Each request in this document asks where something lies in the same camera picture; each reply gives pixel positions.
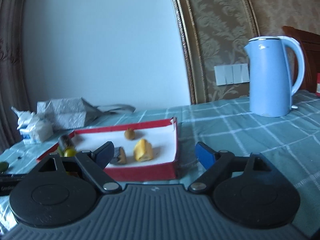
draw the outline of brown curtain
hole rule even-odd
[[[21,140],[11,106],[30,109],[21,65],[22,7],[23,0],[0,0],[0,153]]]

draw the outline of brown wooden furniture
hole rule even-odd
[[[283,26],[285,35],[296,39],[300,44],[304,53],[306,71],[304,80],[300,89],[308,90],[311,93],[316,92],[317,73],[320,73],[320,35],[305,32],[289,26]],[[298,63],[297,59],[294,63],[294,81],[297,78]]]

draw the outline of white tissue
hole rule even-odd
[[[18,116],[18,128],[24,144],[42,143],[53,135],[52,125],[30,111],[18,111],[11,108]]]

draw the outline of kettle body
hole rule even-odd
[[[290,47],[298,59],[298,77],[294,85],[286,47]],[[244,49],[250,60],[250,111],[267,117],[287,115],[305,72],[299,42],[286,36],[260,36],[250,39]]]

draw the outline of yellow object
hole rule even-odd
[[[127,140],[133,140],[134,137],[136,136],[134,130],[132,130],[131,128],[127,129],[125,132],[124,132],[124,137],[127,139]]]
[[[144,162],[153,159],[153,151],[151,143],[146,139],[137,142],[133,149],[133,156],[137,162]]]
[[[74,148],[66,148],[64,150],[64,157],[73,157],[76,153],[77,151]]]

